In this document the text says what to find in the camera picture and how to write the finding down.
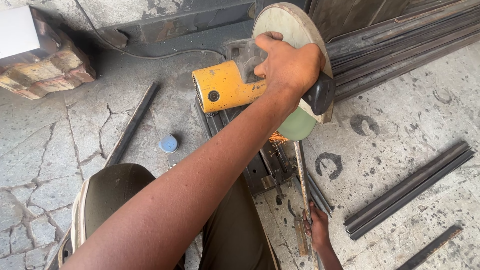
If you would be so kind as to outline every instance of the olive pants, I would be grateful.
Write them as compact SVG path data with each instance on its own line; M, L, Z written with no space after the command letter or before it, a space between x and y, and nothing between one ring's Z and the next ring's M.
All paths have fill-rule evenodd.
M93 175L85 197L85 237L153 180L138 164L112 165ZM175 269L184 269L184 262L185 254ZM243 175L204 225L199 269L280 269Z

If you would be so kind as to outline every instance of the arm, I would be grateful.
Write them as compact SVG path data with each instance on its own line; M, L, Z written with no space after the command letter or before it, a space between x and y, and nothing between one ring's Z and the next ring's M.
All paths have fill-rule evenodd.
M315 44L295 49L278 40L281 34L266 34L256 43L269 56L255 69L266 77L265 93L125 203L72 255L65 269L175 266L248 162L296 109L324 62Z
M312 229L308 224L305 211L303 211L303 225L305 225L306 233L312 236L312 248L320 256L325 270L342 270L342 264L330 243L327 214L317 209L313 202L310 202L310 213L312 214Z

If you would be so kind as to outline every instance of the concrete floor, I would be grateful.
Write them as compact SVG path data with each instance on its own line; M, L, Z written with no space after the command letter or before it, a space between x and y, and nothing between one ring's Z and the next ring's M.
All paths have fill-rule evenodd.
M226 43L248 37L251 28L250 21L130 48L152 55L173 48L225 51ZM98 79L77 89L39 100L1 89L0 270L43 268L68 229L82 182L102 168L152 81L161 89L123 162L139 163L159 176L204 143L190 72L215 63L215 56L204 53L144 61L104 51L93 62ZM480 269L478 158L358 241L350 240L342 225L459 140L478 150L479 88L476 43L337 105L332 122L318 124L304 140L307 168L335 207L330 237L345 269L396 269L453 224L463 232L420 268ZM378 128L355 121L358 115ZM168 133L180 141L170 155L157 146ZM300 194L294 187L283 190L299 215ZM282 269L312 269L308 257L298 256L293 216L287 204L276 205L275 195L270 191L254 199ZM201 242L198 236L187 250L188 269L198 266Z

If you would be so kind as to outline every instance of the hand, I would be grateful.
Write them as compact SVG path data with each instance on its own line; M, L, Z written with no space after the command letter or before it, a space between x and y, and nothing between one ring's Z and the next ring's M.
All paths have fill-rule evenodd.
M320 253L323 248L331 247L330 236L328 235L328 216L316 208L313 202L310 202L310 213L312 215L312 228L308 224L305 210L303 211L303 225L305 226L305 232L312 236L312 248Z
M266 79L266 94L286 95L283 99L288 101L293 112L301 96L318 79L326 59L314 43L296 49L282 40L283 35L279 32L265 32L255 38L256 45L265 50L268 57L255 67L254 73Z

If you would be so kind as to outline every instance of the forearm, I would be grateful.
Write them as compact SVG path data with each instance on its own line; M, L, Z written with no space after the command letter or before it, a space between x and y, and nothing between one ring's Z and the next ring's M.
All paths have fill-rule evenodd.
M333 250L330 243L316 248L318 256L324 265L325 270L342 270L342 264Z
M115 212L69 259L67 269L172 269L248 162L288 116L286 98L261 96Z

